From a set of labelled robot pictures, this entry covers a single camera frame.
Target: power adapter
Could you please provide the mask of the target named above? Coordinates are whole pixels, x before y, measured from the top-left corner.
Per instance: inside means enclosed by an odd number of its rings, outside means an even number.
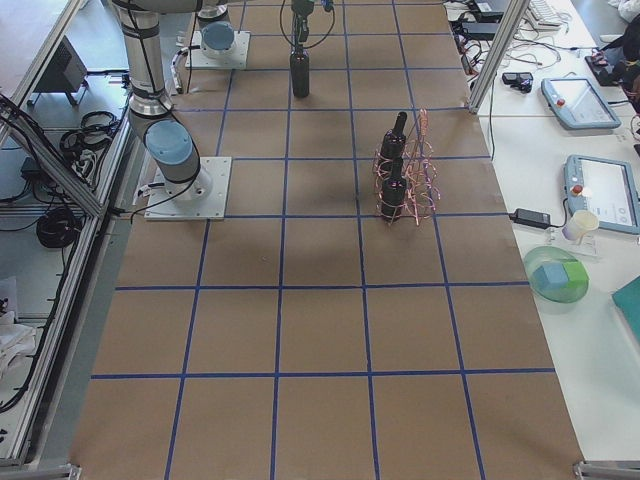
[[[32,157],[26,157],[20,168],[20,176],[27,181],[38,180],[42,175],[40,166]]]
[[[534,212],[524,208],[516,208],[515,212],[509,214],[509,218],[513,223],[541,228],[542,230],[546,230],[551,226],[551,217],[548,213]]]

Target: black power brick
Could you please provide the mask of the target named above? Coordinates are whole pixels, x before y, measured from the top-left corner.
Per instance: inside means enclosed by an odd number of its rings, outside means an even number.
[[[32,157],[24,159],[20,168],[20,176],[26,181],[36,181],[42,178],[43,172]]]
[[[515,212],[509,214],[509,218],[513,223],[541,228],[543,230],[551,226],[551,217],[548,213],[534,212],[533,210],[525,210],[524,208],[517,208]]]
[[[465,22],[462,24],[464,36],[470,40],[493,40],[499,26],[498,23]]]

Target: wine bottle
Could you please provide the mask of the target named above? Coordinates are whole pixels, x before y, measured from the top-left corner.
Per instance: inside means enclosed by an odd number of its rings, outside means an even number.
[[[391,175],[382,181],[382,206],[380,212],[387,222],[395,222],[402,213],[407,180],[402,177],[402,157],[391,162]]]
[[[291,85],[296,98],[309,95],[309,54],[301,48],[294,49],[289,57]]]
[[[391,130],[385,133],[382,139],[378,169],[383,178],[387,177],[389,172],[391,172],[391,160],[402,156],[404,146],[407,143],[407,137],[402,133],[406,122],[407,114],[405,112],[398,113],[396,124]]]

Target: green sponge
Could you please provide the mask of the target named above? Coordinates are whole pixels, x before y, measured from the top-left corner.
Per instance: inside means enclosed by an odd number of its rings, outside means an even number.
[[[569,281],[566,285],[567,288],[577,288],[579,285],[584,285],[585,283],[589,282],[589,275],[587,275],[587,271],[584,269],[584,266],[581,262],[577,260],[571,260],[568,262],[564,262],[562,266],[564,267],[564,271],[567,272],[567,276],[569,277]]]

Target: cup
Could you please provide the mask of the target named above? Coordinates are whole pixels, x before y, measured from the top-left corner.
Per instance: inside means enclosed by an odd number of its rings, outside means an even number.
[[[600,226],[598,217],[588,210],[576,210],[562,229],[564,237],[572,242],[580,242],[585,233],[592,232]]]

